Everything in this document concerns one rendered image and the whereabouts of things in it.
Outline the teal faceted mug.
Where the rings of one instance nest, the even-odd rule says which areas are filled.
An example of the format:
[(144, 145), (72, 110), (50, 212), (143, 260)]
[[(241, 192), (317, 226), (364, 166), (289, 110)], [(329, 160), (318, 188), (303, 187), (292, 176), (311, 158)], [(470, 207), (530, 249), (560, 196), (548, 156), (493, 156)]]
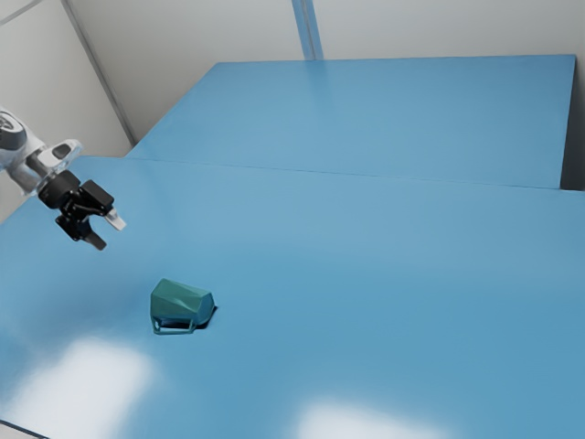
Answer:
[(207, 290), (162, 279), (150, 294), (150, 318), (158, 336), (193, 334), (217, 309)]

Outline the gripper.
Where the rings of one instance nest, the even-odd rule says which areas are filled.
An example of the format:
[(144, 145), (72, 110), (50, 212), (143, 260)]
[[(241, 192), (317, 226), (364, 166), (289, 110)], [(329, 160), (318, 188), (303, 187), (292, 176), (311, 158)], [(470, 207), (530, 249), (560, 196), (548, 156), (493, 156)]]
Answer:
[(92, 229), (90, 215), (104, 217), (116, 230), (123, 230), (126, 222), (114, 207), (114, 197), (93, 180), (80, 185), (80, 180), (65, 170), (54, 175), (38, 192), (38, 198), (49, 209), (73, 209), (79, 206), (84, 212), (65, 212), (58, 215), (56, 223), (73, 241), (84, 241), (98, 251), (106, 242)]

